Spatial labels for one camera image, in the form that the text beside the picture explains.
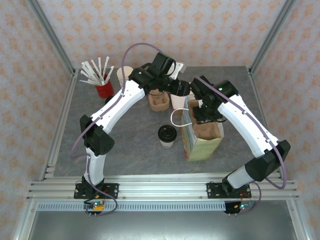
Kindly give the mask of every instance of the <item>metal floor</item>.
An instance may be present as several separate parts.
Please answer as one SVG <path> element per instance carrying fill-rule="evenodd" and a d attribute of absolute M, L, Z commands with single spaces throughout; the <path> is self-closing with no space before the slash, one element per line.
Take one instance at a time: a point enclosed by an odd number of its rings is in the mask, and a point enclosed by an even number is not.
<path fill-rule="evenodd" d="M 286 201 L 261 202 L 250 214 L 222 211 L 84 212 L 41 211 L 29 240 L 296 240 Z"/>

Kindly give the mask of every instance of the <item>cardboard box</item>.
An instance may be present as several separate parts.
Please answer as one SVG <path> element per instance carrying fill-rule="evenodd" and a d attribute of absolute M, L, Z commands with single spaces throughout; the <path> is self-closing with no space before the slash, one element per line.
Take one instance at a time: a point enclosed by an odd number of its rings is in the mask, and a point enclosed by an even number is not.
<path fill-rule="evenodd" d="M 207 160 L 225 136 L 222 123 L 197 124 L 193 115 L 193 107 L 195 106 L 198 106 L 198 100 L 195 100 L 193 96 L 186 97 L 184 107 L 188 108 L 189 111 L 183 111 L 181 125 L 192 123 L 181 128 L 187 162 Z"/>

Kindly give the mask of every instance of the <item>red cup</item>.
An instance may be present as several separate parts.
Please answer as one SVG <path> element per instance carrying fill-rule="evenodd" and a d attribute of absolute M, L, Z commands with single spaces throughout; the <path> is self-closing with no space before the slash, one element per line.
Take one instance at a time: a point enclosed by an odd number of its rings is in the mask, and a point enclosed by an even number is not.
<path fill-rule="evenodd" d="M 107 99 L 108 97 L 111 97 L 114 94 L 114 88 L 111 85 L 110 80 L 107 84 L 103 86 L 95 86 L 100 98 Z"/>

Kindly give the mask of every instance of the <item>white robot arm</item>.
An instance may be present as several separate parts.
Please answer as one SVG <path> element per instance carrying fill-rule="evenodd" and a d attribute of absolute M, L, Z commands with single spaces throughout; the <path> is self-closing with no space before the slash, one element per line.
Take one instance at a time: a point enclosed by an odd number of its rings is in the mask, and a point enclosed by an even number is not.
<path fill-rule="evenodd" d="M 261 182 L 280 166 L 279 158 L 270 145 L 270 141 L 276 146 L 283 159 L 287 156 L 290 149 L 289 143 L 286 140 L 280 142 L 259 123 L 247 108 L 237 89 L 229 81 L 223 80 L 219 84 L 213 85 L 204 76 L 200 77 L 207 84 L 218 89 L 234 103 L 241 106 L 246 113 L 250 113 L 266 132 L 268 140 L 243 111 L 232 103 L 223 100 L 197 78 L 190 84 L 177 80 L 178 73 L 185 69 L 183 63 L 175 62 L 163 53 L 158 53 L 153 62 L 147 66 L 147 70 L 143 66 L 133 70 L 129 76 L 130 80 L 125 84 L 124 93 L 120 90 L 102 109 L 92 114 L 91 118 L 84 115 L 80 120 L 81 130 L 84 131 L 92 123 L 92 119 L 99 118 L 92 129 L 84 135 L 84 145 L 86 146 L 86 152 L 90 155 L 90 165 L 89 169 L 86 169 L 82 183 L 91 195 L 95 191 L 90 188 L 88 171 L 92 184 L 99 189 L 104 181 L 103 168 L 107 152 L 114 145 L 114 141 L 108 134 L 124 113 L 152 89 L 167 91 L 177 96 L 186 96 L 191 89 L 195 98 L 202 100 L 201 106 L 193 108 L 194 117 L 198 124 L 215 122 L 224 116 L 247 142 L 254 158 L 223 179 L 222 188 L 228 196 L 252 181 Z M 101 114 L 113 105 L 120 95 L 122 95 L 122 98 L 119 102 L 101 117 Z"/>

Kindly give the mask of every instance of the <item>wall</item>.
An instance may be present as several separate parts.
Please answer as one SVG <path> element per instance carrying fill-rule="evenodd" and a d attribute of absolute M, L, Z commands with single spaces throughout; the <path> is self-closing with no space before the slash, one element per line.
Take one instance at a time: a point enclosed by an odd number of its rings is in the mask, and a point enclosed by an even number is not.
<path fill-rule="evenodd" d="M 9 240 L 46 162 L 69 74 L 26 0 L 2 0 L 0 15 L 0 238 Z"/>
<path fill-rule="evenodd" d="M 250 66 L 285 0 L 39 0 L 73 67 L 98 56 L 120 66 L 147 42 L 188 66 Z M 155 51 L 134 48 L 133 67 Z"/>
<path fill-rule="evenodd" d="M 320 6 L 298 0 L 263 60 L 256 81 L 267 124 L 287 139 L 291 179 L 304 194 L 308 222 L 320 236 Z"/>

